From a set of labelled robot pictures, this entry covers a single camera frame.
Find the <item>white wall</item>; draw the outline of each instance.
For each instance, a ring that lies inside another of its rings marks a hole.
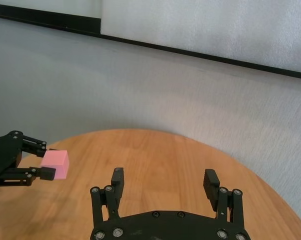
[[[0,136],[111,128],[216,147],[301,217],[301,79],[0,19]]]
[[[0,0],[0,4],[92,18],[102,17],[102,0]]]

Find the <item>bolt head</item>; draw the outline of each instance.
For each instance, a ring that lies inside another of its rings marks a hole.
[[[217,232],[217,236],[219,236],[221,239],[226,239],[227,238],[227,233],[223,230],[219,230]]]
[[[114,231],[112,231],[112,235],[116,238],[120,237],[121,235],[123,235],[124,231],[121,228],[115,228]]]
[[[239,190],[234,190],[234,194],[241,195],[242,193]]]
[[[182,212],[182,211],[179,211],[179,212],[177,213],[177,216],[180,217],[180,218],[184,218],[184,217],[185,217],[185,213]]]
[[[160,216],[160,213],[159,213],[158,211],[153,211],[153,212],[152,212],[152,216],[153,216],[154,218],[158,218],[158,217]]]
[[[236,234],[237,240],[246,240],[246,237],[244,237],[242,234]]]
[[[100,240],[103,239],[105,237],[105,233],[103,231],[99,231],[95,234],[95,239],[96,240]]]

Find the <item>pink foam block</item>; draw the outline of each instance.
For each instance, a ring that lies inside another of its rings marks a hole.
[[[56,169],[54,179],[66,179],[69,165],[66,150],[47,150],[40,164],[41,167]]]

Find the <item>round wooden tabletop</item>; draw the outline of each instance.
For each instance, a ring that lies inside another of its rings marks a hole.
[[[68,151],[67,179],[0,187],[0,240],[88,240],[93,230],[90,188],[110,184],[116,167],[124,167],[125,176],[121,217],[153,210],[214,217],[203,188],[205,169],[214,169],[221,186],[243,191],[245,229],[252,240],[301,240],[301,220],[270,186],[235,159],[198,141],[117,129],[50,147]],[[37,167],[40,161],[28,156],[19,167]]]

